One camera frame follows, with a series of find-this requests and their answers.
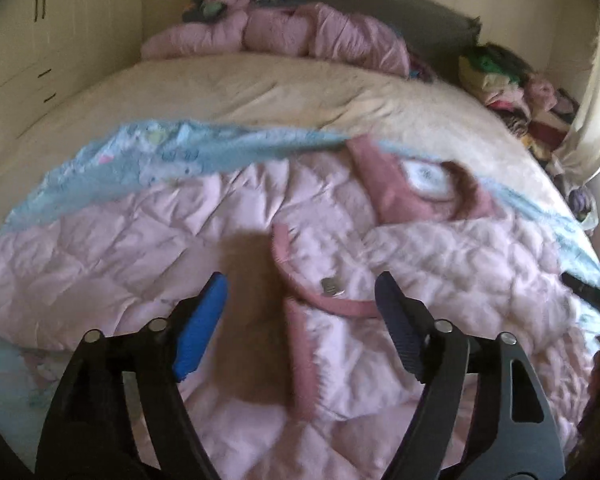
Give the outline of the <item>pink quilted jacket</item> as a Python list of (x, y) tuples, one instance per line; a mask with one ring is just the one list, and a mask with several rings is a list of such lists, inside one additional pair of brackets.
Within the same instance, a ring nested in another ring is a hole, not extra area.
[(226, 309), (182, 391), (227, 479), (381, 475), (422, 393), (374, 303), (382, 272), (465, 333), (514, 334), (560, 443), (576, 435), (591, 359), (554, 238), (463, 167), (365, 136), (1, 236), (0, 337), (59, 351), (132, 333), (215, 272)]

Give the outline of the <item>floral bag of clothes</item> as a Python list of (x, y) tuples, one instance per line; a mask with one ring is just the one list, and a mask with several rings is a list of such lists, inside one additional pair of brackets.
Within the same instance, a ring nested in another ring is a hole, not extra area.
[(598, 213), (596, 200), (591, 191), (586, 186), (573, 188), (567, 196), (567, 204), (581, 229), (588, 236), (592, 236), (598, 226)]

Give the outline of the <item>pile of folded clothes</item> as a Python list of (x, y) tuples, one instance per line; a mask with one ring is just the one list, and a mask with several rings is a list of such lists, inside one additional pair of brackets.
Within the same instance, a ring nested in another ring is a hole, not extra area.
[(556, 151), (579, 111), (570, 94), (554, 87), (511, 50), (471, 47), (458, 59), (462, 88), (498, 116), (542, 168), (555, 167)]

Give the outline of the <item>colourful clothes by headboard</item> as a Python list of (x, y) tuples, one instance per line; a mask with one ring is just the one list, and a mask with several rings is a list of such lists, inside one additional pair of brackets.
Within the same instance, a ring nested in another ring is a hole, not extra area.
[(410, 78), (425, 84), (432, 84), (438, 80), (436, 72), (414, 52), (410, 53)]

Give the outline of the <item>cream curtain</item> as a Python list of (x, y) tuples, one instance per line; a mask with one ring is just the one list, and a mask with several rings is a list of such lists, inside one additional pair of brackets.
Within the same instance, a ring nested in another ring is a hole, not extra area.
[(550, 72), (576, 92), (580, 108), (557, 149), (568, 178), (585, 184), (600, 173), (600, 2), (562, 12), (550, 55)]

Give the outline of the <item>dark grey headboard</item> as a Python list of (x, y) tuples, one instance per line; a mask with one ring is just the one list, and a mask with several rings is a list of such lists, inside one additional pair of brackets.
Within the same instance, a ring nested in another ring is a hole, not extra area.
[(449, 84), (457, 86), (458, 59), (478, 44), (481, 23), (431, 0), (283, 0), (324, 2), (344, 13), (370, 15), (398, 32), (407, 49)]

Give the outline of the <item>beige bed sheet mattress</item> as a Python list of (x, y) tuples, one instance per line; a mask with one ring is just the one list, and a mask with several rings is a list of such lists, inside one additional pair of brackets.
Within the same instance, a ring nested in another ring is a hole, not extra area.
[(464, 90), (308, 58), (238, 53), (143, 62), (57, 105), (0, 156), (0, 226), (48, 170), (127, 122), (196, 119), (369, 133), (453, 159), (558, 214), (545, 171)]

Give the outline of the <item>cream wardrobe with drawers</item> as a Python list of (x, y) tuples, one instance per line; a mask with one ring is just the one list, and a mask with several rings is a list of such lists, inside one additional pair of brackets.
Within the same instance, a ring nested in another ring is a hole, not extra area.
[(142, 0), (0, 0), (0, 136), (140, 57)]

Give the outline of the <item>pink quilted comforter at headboard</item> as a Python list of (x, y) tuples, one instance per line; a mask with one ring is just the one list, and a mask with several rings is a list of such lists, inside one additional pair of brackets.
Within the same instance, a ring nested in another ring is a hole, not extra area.
[(268, 6), (265, 0), (196, 0), (181, 24), (140, 48), (144, 61), (242, 51), (349, 64), (408, 78), (404, 40), (377, 18), (324, 2)]

